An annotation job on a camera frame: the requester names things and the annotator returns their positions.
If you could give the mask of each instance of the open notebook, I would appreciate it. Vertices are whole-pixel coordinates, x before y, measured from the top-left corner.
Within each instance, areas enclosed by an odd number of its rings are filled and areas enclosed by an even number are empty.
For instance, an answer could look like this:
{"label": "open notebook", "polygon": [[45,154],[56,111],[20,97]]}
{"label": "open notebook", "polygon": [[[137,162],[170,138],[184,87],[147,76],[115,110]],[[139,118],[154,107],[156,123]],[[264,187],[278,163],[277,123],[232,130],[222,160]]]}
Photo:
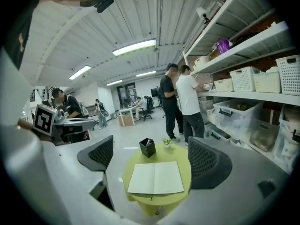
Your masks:
{"label": "open notebook", "polygon": [[183,192],[177,162],[136,164],[127,192],[171,194]]}

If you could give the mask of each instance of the black pants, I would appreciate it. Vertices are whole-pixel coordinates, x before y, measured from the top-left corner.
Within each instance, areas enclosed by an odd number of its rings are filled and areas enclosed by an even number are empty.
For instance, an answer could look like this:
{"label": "black pants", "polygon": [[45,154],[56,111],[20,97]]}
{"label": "black pants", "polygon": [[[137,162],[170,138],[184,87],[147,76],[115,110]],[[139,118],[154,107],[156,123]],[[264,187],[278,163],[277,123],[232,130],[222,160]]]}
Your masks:
{"label": "black pants", "polygon": [[201,113],[195,113],[192,115],[183,115],[183,133],[184,141],[188,142],[188,137],[193,136],[192,127],[195,131],[195,137],[203,138],[204,135],[204,123]]}
{"label": "black pants", "polygon": [[176,101],[163,99],[163,109],[165,112],[165,130],[170,138],[175,138],[175,119],[177,120],[179,133],[183,132],[183,116],[177,106]]}

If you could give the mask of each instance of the black t-shirt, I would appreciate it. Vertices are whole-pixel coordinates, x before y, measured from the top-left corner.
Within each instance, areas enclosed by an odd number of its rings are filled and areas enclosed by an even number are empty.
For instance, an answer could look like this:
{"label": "black t-shirt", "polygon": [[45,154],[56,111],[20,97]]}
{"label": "black t-shirt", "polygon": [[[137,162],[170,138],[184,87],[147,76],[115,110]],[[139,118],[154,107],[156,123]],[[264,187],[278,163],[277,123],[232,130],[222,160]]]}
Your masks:
{"label": "black t-shirt", "polygon": [[68,99],[67,96],[65,96],[64,105],[62,109],[64,110],[64,112],[67,112],[69,115],[71,115],[73,112],[80,113],[78,116],[74,118],[84,118],[84,116],[82,116],[82,111],[79,103],[77,102],[76,98],[73,97],[72,95],[69,95]]}
{"label": "black t-shirt", "polygon": [[20,69],[25,47],[29,37],[29,29],[32,20],[32,14],[37,7],[39,0],[32,0],[18,16],[17,20],[11,27],[11,30],[7,33],[7,37],[4,42],[4,48],[11,58],[17,69]]}
{"label": "black t-shirt", "polygon": [[165,97],[165,92],[174,92],[174,87],[172,83],[172,79],[168,76],[164,76],[160,80],[160,90],[161,90],[161,97],[167,101],[174,101],[177,103],[176,95],[174,94],[172,97]]}

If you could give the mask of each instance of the desk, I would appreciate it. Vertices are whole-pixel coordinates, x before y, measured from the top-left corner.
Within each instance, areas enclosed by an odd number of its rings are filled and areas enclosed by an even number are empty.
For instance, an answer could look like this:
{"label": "desk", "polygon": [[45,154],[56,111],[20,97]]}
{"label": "desk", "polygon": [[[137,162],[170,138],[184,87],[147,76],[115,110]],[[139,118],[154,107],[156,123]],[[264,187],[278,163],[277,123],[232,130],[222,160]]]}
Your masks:
{"label": "desk", "polygon": [[[183,147],[171,144],[170,148],[165,149],[163,145],[156,145],[156,154],[150,158],[145,157],[141,151],[137,151],[128,161],[123,172],[123,184],[127,199],[137,201],[147,216],[153,216],[157,211],[157,206],[164,206],[165,211],[170,213],[188,195],[191,184],[191,166],[188,160],[188,151]],[[173,162],[177,161],[179,172],[184,187],[184,192],[168,195],[151,194],[129,194],[127,192],[131,176],[136,164]]]}
{"label": "desk", "polygon": [[123,126],[125,126],[125,123],[124,123],[124,119],[123,119],[122,113],[126,113],[126,112],[130,112],[131,119],[132,119],[132,123],[133,123],[133,125],[135,125],[135,120],[134,120],[133,114],[132,114],[132,110],[134,110],[134,109],[135,109],[135,106],[130,107],[130,108],[126,108],[126,109],[119,110],[119,113],[120,113],[120,116],[121,116],[121,119],[122,119]]}

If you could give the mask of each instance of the fluorescent light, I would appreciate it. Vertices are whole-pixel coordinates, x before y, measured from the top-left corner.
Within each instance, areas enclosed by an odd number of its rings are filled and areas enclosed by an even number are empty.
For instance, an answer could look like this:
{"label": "fluorescent light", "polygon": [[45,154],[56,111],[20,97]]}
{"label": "fluorescent light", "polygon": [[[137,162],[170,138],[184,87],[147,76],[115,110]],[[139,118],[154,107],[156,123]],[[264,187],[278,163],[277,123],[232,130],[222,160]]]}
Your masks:
{"label": "fluorescent light", "polygon": [[156,73],[156,71],[153,71],[153,72],[148,72],[148,73],[142,73],[142,74],[138,74],[136,75],[137,77],[140,77],[140,76],[146,76],[146,75],[150,75],[150,74],[154,74]]}
{"label": "fluorescent light", "polygon": [[80,76],[81,74],[83,74],[84,72],[86,72],[87,70],[90,70],[90,66],[84,66],[83,68],[81,68],[78,72],[74,73],[72,76],[70,76],[70,80],[75,79],[76,77]]}
{"label": "fluorescent light", "polygon": [[155,46],[155,45],[156,45],[156,39],[151,39],[151,40],[147,40],[147,41],[143,41],[143,42],[135,43],[132,45],[128,45],[126,47],[119,48],[117,50],[114,50],[113,54],[115,56],[119,56],[124,53],[128,53],[128,52],[131,52],[134,50],[138,50],[138,49],[145,48],[145,47],[151,47],[151,46]]}
{"label": "fluorescent light", "polygon": [[111,86],[111,85],[118,84],[118,83],[121,83],[121,82],[123,82],[123,80],[118,80],[118,81],[115,81],[115,82],[108,83],[107,86]]}

